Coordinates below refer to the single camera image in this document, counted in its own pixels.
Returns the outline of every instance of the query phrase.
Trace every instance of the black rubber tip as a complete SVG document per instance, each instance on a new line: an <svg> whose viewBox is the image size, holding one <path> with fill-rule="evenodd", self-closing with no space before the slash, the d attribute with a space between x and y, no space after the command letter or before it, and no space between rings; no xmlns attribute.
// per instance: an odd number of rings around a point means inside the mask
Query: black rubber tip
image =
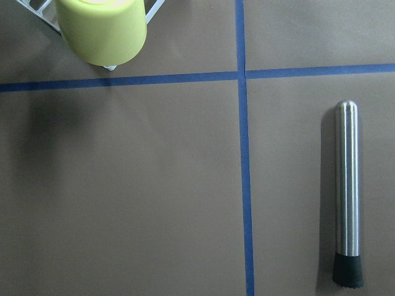
<svg viewBox="0 0 395 296"><path fill-rule="evenodd" d="M360 256L344 256L336 253L333 281L342 287L361 288L364 285Z"/></svg>

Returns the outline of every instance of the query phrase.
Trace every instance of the vertical blue line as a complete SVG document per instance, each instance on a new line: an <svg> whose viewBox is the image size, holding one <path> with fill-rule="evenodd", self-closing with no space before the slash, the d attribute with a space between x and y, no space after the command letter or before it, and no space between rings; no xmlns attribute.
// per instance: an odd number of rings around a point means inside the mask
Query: vertical blue line
<svg viewBox="0 0 395 296"><path fill-rule="evenodd" d="M235 15L246 292L247 296L254 296L254 252L252 246L251 187L249 173L248 108L246 81L246 42L244 34L243 0L235 0Z"/></svg>

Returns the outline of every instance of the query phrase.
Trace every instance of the stainless steel cylinder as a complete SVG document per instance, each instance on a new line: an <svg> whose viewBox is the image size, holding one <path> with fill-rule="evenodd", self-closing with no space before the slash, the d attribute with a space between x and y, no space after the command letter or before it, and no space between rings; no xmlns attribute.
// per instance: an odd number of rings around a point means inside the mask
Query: stainless steel cylinder
<svg viewBox="0 0 395 296"><path fill-rule="evenodd" d="M360 255L358 108L339 102L336 122L336 252Z"/></svg>

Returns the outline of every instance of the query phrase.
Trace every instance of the dish rack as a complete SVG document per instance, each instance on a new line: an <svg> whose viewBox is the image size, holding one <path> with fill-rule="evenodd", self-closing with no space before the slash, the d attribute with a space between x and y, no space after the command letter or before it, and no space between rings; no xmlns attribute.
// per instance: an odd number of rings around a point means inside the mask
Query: dish rack
<svg viewBox="0 0 395 296"><path fill-rule="evenodd" d="M54 0L16 0L23 7L34 13L41 20L60 34L59 23L56 17L56 7ZM146 7L146 23L149 23L165 0L144 0ZM117 66L104 67L113 71Z"/></svg>

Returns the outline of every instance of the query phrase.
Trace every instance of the blue line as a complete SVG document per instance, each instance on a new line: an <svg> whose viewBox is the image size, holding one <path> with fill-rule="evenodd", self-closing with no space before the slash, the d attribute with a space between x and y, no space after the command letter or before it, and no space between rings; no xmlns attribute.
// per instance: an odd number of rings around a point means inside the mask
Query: blue line
<svg viewBox="0 0 395 296"><path fill-rule="evenodd" d="M395 72L395 64L248 70L247 79Z"/></svg>
<svg viewBox="0 0 395 296"><path fill-rule="evenodd" d="M246 293L254 296L254 251L252 244L251 186L249 171L248 107L246 81L246 42L244 33L244 3L235 0L236 50L239 92L239 124L241 150L241 188L243 194L244 259L246 268Z"/></svg>
<svg viewBox="0 0 395 296"><path fill-rule="evenodd" d="M105 86L127 86L163 83L186 83L204 81L236 80L237 72L212 72L190 73L155 76L134 76L118 78L95 78L83 80L59 80L26 83L0 84L0 93L15 91L40 91L47 89L70 89L70 88L101 88Z"/></svg>

